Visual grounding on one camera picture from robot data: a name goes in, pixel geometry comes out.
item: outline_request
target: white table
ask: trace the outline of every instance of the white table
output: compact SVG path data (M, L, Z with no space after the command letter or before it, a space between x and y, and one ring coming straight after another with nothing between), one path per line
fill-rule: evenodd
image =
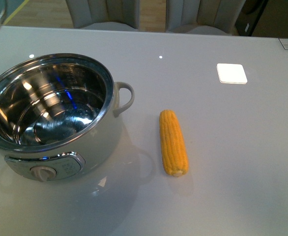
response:
M0 236L288 235L288 50L278 39L0 30L0 74L51 53L95 58L135 102L114 153L81 178L40 183L0 157ZM243 65L248 83L220 83L218 63ZM180 178L162 168L163 109L185 138Z

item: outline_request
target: chair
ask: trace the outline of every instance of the chair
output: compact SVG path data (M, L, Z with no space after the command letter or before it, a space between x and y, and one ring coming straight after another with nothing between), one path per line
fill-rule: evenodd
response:
M66 0L76 29L138 31L140 0Z
M166 32L230 35L246 0L167 0Z

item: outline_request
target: corn cob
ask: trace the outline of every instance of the corn cob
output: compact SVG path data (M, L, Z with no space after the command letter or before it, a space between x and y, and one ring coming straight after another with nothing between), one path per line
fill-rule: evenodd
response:
M159 116L163 166L168 175L179 177L188 172L189 160L174 111L163 110Z

